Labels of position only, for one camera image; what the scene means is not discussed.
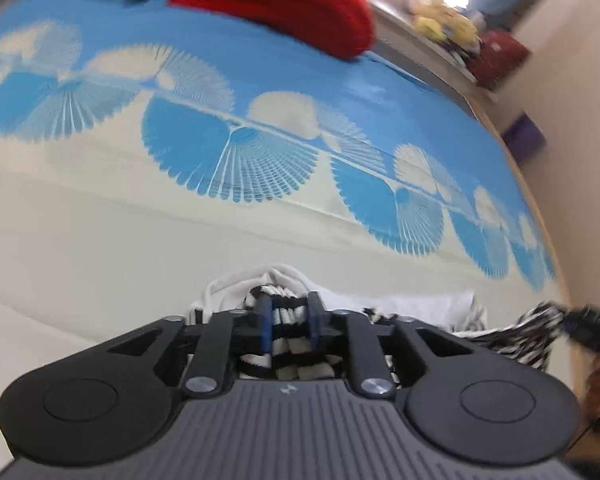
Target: wall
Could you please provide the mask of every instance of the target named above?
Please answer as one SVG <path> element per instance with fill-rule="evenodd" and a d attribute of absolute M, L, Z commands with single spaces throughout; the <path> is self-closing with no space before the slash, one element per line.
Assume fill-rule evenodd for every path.
<path fill-rule="evenodd" d="M 491 110 L 524 110 L 548 147 L 522 168 L 574 304 L 600 304 L 600 0 L 541 0 L 515 31 L 533 55 Z"/>

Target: mattress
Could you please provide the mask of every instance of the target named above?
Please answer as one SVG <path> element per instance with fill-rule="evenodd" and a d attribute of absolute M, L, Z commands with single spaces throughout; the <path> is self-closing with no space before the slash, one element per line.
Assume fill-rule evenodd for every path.
<path fill-rule="evenodd" d="M 500 144 L 381 57 L 165 0 L 0 13 L 0 392 L 274 262 L 491 326 L 560 300 Z"/>

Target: gray gripper base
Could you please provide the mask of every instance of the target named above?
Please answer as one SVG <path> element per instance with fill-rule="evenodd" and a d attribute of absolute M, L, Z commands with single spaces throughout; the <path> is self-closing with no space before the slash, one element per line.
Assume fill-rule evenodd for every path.
<path fill-rule="evenodd" d="M 117 462 L 65 469 L 18 459 L 0 480 L 575 480 L 559 460 L 497 470 L 461 463 L 414 436 L 394 406 L 341 380 L 236 381 L 187 402 L 156 442 Z"/>

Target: metal screw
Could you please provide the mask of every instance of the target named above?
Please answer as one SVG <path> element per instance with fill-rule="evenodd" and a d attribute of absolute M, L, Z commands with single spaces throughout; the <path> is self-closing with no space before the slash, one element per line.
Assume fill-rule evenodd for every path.
<path fill-rule="evenodd" d="M 387 381 L 386 379 L 381 379 L 380 377 L 372 377 L 370 379 L 365 379 L 362 381 L 362 389 L 365 390 L 368 394 L 382 395 L 387 393 L 391 388 L 394 387 L 392 383 Z"/>
<path fill-rule="evenodd" d="M 208 394 L 218 387 L 216 380 L 211 377 L 198 376 L 187 379 L 185 383 L 187 390 L 201 394 Z"/>

